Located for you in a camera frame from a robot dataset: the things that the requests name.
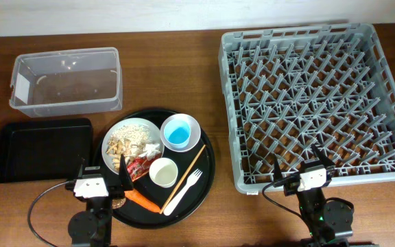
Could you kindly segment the grey plate with food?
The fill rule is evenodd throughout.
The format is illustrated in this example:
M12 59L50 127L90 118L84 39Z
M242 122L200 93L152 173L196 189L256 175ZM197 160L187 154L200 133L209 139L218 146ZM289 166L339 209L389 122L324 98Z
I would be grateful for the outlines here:
M101 145L101 155L106 166L115 174L119 173L120 156L125 156L126 165L139 154L147 143L159 143L161 153L164 145L160 140L160 129L154 123L142 118L129 118L116 123L106 133Z

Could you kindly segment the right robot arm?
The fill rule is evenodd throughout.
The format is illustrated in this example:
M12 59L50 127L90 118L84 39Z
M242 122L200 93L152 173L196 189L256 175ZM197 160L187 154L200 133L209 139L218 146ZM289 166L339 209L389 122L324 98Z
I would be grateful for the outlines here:
M311 149L314 161L301 162L300 170L283 176L278 158L274 157L274 179L269 187L282 187L286 196L295 195L299 213L269 199L274 205L299 217L307 226L310 238L300 241L302 246L348 246L352 237L354 204L341 198L325 198L323 188L329 186L335 164L315 145Z

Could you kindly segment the white cup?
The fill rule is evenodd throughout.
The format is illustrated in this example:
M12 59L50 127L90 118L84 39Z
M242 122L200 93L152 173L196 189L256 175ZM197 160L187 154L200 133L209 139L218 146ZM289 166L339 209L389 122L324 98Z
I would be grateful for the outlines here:
M178 177L178 167L170 158L158 158L149 168L149 177L162 188L172 187Z

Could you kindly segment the red snack wrapper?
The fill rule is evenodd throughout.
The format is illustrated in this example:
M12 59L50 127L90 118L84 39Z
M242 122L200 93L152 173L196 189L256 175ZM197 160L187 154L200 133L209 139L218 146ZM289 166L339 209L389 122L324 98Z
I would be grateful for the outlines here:
M130 175L132 182L138 180L140 177L146 175L154 161L160 158L160 155L155 156L151 160L146 158L136 158L127 165L127 171Z

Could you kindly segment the light blue cup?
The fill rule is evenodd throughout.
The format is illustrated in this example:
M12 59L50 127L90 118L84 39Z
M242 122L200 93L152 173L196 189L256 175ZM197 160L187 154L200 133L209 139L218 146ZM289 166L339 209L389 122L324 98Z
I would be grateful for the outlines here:
M189 124L181 119L173 119L167 122L164 128L164 138L168 144L176 150L186 147L191 136Z

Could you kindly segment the white tissue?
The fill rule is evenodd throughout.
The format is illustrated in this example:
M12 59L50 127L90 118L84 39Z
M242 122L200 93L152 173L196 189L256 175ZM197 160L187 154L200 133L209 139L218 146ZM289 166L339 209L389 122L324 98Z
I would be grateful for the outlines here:
M160 153L161 151L159 143L147 143L143 148L143 151L139 154L139 158L146 158L148 161L150 161Z

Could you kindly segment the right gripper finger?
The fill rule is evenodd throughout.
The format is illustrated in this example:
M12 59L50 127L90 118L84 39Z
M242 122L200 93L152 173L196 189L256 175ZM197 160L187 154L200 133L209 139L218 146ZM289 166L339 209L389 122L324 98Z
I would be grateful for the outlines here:
M311 148L315 154L315 156L319 159L321 164L326 168L326 169L334 169L335 164L332 162L331 159L329 159L325 154L323 154L319 148L316 147L316 145L312 144Z
M274 181L279 181L283 178L283 175L280 170L278 157L275 154L273 154L273 158L274 158Z

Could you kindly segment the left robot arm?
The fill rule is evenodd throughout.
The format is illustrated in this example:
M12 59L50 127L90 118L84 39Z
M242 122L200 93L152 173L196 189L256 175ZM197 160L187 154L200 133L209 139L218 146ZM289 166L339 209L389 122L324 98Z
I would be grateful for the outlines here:
M119 161L119 185L108 185L98 167L81 167L74 181L73 195L86 204L68 223L72 246L110 246L112 201L125 198L134 185L124 156Z

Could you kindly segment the pink bowl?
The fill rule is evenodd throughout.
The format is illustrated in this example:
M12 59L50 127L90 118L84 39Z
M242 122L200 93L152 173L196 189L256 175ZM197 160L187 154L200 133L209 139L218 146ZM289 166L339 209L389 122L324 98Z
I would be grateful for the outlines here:
M173 120L173 119L181 119L186 121L191 129L191 136L189 139L189 143L186 147L176 150L173 149L167 142L166 138L164 138L164 128L167 124L168 121ZM200 140L200 136L201 136L201 128L199 123L190 115L186 115L186 114L174 114L170 117L168 117L166 120L164 120L161 129L160 129L160 137L161 137L161 141L163 142L164 146L166 148L169 148L170 150L174 151L174 152L187 152L189 150L191 150L195 145L198 144L199 140Z

